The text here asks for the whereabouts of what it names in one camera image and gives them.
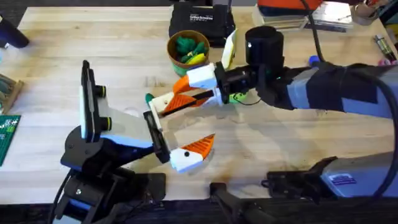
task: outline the green cloth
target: green cloth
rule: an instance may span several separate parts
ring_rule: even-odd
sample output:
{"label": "green cloth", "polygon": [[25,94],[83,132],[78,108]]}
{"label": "green cloth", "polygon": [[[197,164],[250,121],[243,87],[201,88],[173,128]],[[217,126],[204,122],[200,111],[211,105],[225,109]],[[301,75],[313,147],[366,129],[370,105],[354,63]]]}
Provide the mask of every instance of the green cloth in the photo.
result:
{"label": "green cloth", "polygon": [[206,54],[206,47],[205,47],[205,43],[204,42],[200,42],[194,50],[192,50],[191,52],[187,53],[184,57],[181,58],[181,63],[186,63],[187,61],[189,61],[192,57],[198,55],[198,54]]}
{"label": "green cloth", "polygon": [[177,49],[177,53],[181,56],[188,54],[192,50],[195,50],[197,43],[194,39],[178,37],[175,41],[175,46]]}

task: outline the wire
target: wire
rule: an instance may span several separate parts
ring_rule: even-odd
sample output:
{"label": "wire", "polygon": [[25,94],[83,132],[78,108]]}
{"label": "wire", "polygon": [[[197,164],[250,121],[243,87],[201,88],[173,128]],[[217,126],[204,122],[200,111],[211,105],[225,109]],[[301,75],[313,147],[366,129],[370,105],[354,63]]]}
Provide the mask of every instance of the wire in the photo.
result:
{"label": "wire", "polygon": [[373,196],[366,200],[364,203],[361,203],[359,205],[367,205],[369,203],[372,203],[379,199],[383,193],[390,187],[392,182],[394,181],[397,171],[398,171],[398,103],[395,98],[394,92],[391,90],[391,88],[385,84],[382,80],[380,80],[378,77],[372,76],[372,75],[365,75],[363,73],[354,73],[355,75],[368,79],[369,81],[375,83],[383,93],[384,97],[387,100],[387,104],[390,107],[391,111],[391,118],[392,122],[394,125],[394,152],[392,153],[392,161],[390,164],[390,168],[387,171],[387,174],[382,182],[382,184],[377,188],[377,190],[373,193]]}
{"label": "wire", "polygon": [[312,30],[312,35],[313,39],[315,41],[315,48],[317,50],[318,58],[321,62],[325,62],[325,59],[323,58],[322,51],[321,51],[321,46],[319,44],[319,38],[318,38],[318,32],[315,27],[315,21],[313,20],[312,13],[310,10],[310,6],[308,6],[307,2],[305,0],[300,0],[301,3],[304,5],[305,10],[307,11],[308,18],[310,19],[311,23],[311,30]]}
{"label": "wire", "polygon": [[53,201],[53,203],[51,205],[51,208],[50,208],[50,214],[49,214],[49,219],[47,220],[47,224],[52,224],[52,222],[54,220],[55,207],[57,206],[57,203],[58,203],[58,201],[60,199],[62,190],[65,187],[65,184],[67,184],[67,181],[69,180],[71,175],[72,175],[72,170],[70,169],[68,174],[65,176],[60,188],[58,189],[57,194],[55,195],[54,201]]}
{"label": "wire", "polygon": [[238,93],[235,93],[235,94],[233,95],[234,100],[236,100],[238,103],[240,103],[240,104],[242,104],[242,105],[244,105],[244,106],[256,105],[256,104],[260,103],[260,101],[261,101],[261,99],[259,99],[259,100],[258,100],[257,102],[255,102],[255,103],[242,103],[242,101],[238,100],[238,98],[236,97],[237,94],[238,94]]}

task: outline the yellow object in bowl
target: yellow object in bowl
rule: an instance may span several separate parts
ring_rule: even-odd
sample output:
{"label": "yellow object in bowl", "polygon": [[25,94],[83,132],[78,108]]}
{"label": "yellow object in bowl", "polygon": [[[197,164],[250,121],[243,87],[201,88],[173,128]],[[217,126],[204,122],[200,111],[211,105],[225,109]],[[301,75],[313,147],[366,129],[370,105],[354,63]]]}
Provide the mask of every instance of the yellow object in bowl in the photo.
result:
{"label": "yellow object in bowl", "polygon": [[196,56],[193,56],[185,64],[187,64],[187,65],[195,65],[195,64],[203,62],[204,60],[206,60],[206,56],[205,56],[205,54],[202,53],[202,54],[198,54]]}

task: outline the green circuit board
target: green circuit board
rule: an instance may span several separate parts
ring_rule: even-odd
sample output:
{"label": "green circuit board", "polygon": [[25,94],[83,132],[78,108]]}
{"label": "green circuit board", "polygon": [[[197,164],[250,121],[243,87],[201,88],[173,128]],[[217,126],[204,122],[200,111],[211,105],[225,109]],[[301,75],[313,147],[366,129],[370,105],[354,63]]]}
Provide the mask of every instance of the green circuit board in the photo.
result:
{"label": "green circuit board", "polygon": [[20,115],[1,115],[0,116],[0,166],[6,158],[12,137],[17,129]]}

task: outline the orange object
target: orange object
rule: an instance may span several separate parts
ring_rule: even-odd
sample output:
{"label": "orange object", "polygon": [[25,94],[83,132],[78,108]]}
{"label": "orange object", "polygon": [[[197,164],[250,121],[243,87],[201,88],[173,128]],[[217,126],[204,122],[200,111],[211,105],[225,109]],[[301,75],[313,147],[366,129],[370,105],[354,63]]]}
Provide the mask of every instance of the orange object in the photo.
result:
{"label": "orange object", "polygon": [[211,151],[211,148],[213,147],[214,136],[215,136],[215,134],[211,134],[199,141],[195,141],[189,145],[182,147],[182,149],[199,153],[199,154],[201,154],[201,156],[204,159],[207,157],[207,155]]}
{"label": "orange object", "polygon": [[189,86],[188,75],[180,78],[173,86],[174,94],[184,93],[186,91],[194,90],[196,88]]}
{"label": "orange object", "polygon": [[197,99],[195,99],[192,96],[187,96],[187,95],[181,95],[181,94],[177,94],[175,95],[172,100],[170,101],[170,103],[166,106],[166,108],[163,110],[164,112],[168,112],[171,111],[175,108],[179,108],[183,105],[186,105],[188,103],[192,103],[194,101],[196,101]]}
{"label": "orange object", "polygon": [[[316,10],[323,0],[305,0],[311,10]],[[258,6],[285,9],[305,9],[301,0],[258,0]]]}

